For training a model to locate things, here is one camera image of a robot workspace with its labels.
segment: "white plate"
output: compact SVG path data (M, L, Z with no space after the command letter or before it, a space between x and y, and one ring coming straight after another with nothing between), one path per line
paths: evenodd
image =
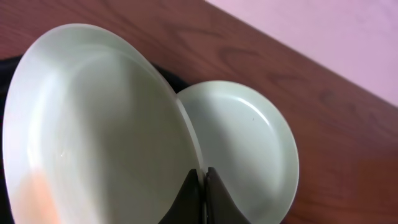
M276 107L232 82L193 85L178 93L195 129L204 167L215 167L236 206L252 223L280 223L299 180L295 141Z
M71 24L40 37L7 95L16 223L157 223L199 168L178 99L122 38Z

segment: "ceramic plate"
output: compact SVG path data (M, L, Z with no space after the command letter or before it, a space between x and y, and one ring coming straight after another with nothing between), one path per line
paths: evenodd
M3 124L16 223L157 223L199 168L178 99L109 31L55 28L23 56Z
M195 129L204 167L215 167L252 223L280 223L299 180L297 148L286 120L255 90L213 81L178 93Z

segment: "pink wall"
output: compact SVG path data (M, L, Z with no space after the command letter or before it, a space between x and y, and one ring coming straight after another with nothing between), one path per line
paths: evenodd
M398 106L398 1L208 2Z

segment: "dish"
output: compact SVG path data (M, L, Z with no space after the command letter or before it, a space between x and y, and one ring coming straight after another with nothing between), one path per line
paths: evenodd
M255 90L212 81L177 94L197 135L203 167L215 167L252 223L280 223L299 181L293 134L278 109Z
M176 102L115 34L86 24L48 31L7 94L3 158L15 222L159 222L200 168Z

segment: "wood grain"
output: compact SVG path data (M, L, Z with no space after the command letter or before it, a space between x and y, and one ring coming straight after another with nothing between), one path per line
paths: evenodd
M0 58L45 31L109 29L189 83L230 80L281 110L300 182L284 223L398 223L398 109L201 0L0 1Z

